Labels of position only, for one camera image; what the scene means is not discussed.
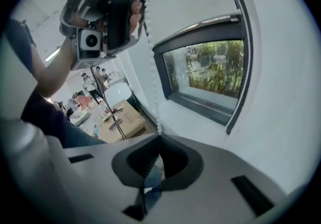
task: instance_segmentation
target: jeans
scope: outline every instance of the jeans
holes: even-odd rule
[[[94,138],[81,130],[79,127],[73,125],[69,121],[66,122],[66,141],[64,148],[94,146],[106,144],[101,139]]]
[[[162,196],[161,183],[162,172],[156,165],[154,165],[144,182],[144,188],[153,188],[144,194],[147,213]]]

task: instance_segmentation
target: red chair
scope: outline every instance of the red chair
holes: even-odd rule
[[[84,106],[88,106],[88,108],[90,108],[89,103],[92,102],[90,96],[83,96],[83,95],[77,96],[75,100],[80,104],[82,109],[84,109]]]

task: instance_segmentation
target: window frame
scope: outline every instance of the window frame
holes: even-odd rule
[[[160,41],[153,48],[153,51],[155,52],[154,59],[160,76],[160,81],[162,83],[165,98],[175,101],[176,103],[189,108],[200,115],[212,119],[219,124],[225,125],[226,133],[228,135],[231,133],[231,130],[233,129],[244,105],[251,80],[253,64],[253,40],[250,18],[244,0],[234,1],[240,11],[240,15],[223,16],[213,19],[212,21],[209,20],[207,22],[201,22],[196,25],[192,25],[189,28],[185,28],[169,36],[165,40]],[[241,89],[236,108],[234,109],[233,114],[228,121],[226,121],[224,116],[220,115],[220,113],[215,112],[215,114],[211,114],[206,107],[200,107],[201,105],[198,103],[186,100],[184,98],[186,95],[180,95],[180,93],[173,94],[167,72],[166,61],[164,59],[165,52],[175,50],[177,48],[200,43],[227,40],[243,40],[244,43],[244,65]]]
[[[233,110],[227,109],[212,102],[181,92],[173,93],[169,79],[164,53],[181,47],[195,44],[243,40],[242,25],[238,16],[225,16],[206,23],[199,23],[193,28],[185,29],[176,35],[158,43],[153,51],[156,67],[162,83],[164,96],[196,113],[205,116],[221,125],[226,125],[233,114]]]

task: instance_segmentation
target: ceiling light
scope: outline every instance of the ceiling light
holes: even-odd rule
[[[60,48],[58,48],[58,49],[57,49],[56,51],[54,51],[51,55],[49,55],[49,56],[45,59],[45,61],[50,61],[51,58],[55,57],[56,54],[59,52],[59,49],[60,49]]]

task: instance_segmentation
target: white seat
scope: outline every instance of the white seat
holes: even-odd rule
[[[105,97],[110,107],[120,101],[127,100],[131,95],[128,85],[124,82],[115,84],[105,91]]]
[[[88,120],[90,117],[90,113],[86,110],[78,110],[70,115],[70,122],[73,125],[79,126]]]

